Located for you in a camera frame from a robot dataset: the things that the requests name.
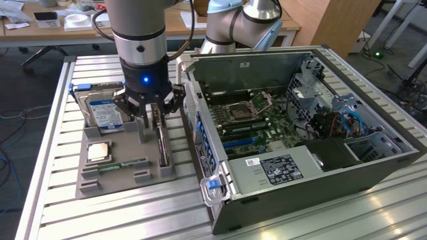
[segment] wooden cabinet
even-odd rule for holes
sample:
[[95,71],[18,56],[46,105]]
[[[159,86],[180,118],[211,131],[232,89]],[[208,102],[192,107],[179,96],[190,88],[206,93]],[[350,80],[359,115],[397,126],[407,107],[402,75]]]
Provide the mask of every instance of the wooden cabinet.
[[382,0],[280,0],[302,26],[294,46],[328,45],[346,58]]

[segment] blue hard drive label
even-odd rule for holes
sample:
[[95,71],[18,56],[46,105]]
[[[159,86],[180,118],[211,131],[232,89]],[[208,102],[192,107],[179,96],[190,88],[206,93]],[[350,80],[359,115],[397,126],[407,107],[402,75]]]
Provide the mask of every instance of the blue hard drive label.
[[260,165],[272,185],[283,184],[304,177],[291,155],[262,160]]
[[88,104],[99,128],[110,130],[122,127],[123,120],[114,100],[91,101]]

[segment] open computer tower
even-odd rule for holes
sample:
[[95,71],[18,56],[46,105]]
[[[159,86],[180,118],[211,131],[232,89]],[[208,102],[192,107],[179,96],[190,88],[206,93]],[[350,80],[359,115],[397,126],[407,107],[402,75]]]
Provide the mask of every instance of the open computer tower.
[[320,50],[180,58],[215,235],[366,191],[426,153]]

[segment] white cup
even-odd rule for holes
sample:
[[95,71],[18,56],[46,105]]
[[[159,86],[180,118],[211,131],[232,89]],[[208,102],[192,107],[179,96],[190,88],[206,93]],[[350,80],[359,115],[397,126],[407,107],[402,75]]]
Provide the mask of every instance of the white cup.
[[90,23],[90,17],[84,14],[71,14],[64,19],[72,26],[86,26]]

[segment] red cable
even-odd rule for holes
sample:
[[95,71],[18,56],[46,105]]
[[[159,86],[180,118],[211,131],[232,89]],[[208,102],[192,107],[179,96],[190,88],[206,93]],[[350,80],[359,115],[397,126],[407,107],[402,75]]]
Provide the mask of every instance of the red cable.
[[336,120],[338,117],[339,117],[339,115],[336,115],[336,116],[334,117],[332,126],[331,126],[331,132],[328,133],[328,136],[330,136],[330,137],[332,136],[335,120]]

